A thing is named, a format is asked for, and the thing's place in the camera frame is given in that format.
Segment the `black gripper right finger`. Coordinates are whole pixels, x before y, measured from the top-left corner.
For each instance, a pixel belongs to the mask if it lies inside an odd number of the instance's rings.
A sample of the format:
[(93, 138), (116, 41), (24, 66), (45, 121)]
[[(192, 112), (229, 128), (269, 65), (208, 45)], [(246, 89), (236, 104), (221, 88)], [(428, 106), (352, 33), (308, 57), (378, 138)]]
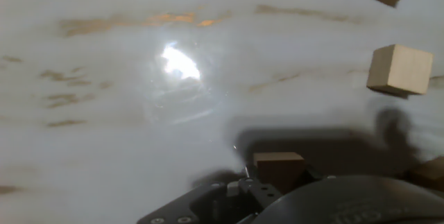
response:
[(319, 173), (316, 169), (306, 169), (305, 174), (307, 180), (310, 182), (321, 180), (321, 173)]

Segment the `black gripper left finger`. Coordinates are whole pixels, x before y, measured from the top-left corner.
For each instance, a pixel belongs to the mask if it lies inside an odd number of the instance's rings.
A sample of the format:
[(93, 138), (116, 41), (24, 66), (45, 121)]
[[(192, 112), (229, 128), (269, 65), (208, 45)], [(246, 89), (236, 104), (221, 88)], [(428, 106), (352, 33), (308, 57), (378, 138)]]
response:
[(282, 194), (271, 184), (264, 184), (259, 180), (259, 173), (255, 166), (245, 166), (245, 176), (227, 186), (226, 196), (231, 207), (239, 212), (249, 214), (260, 213)]

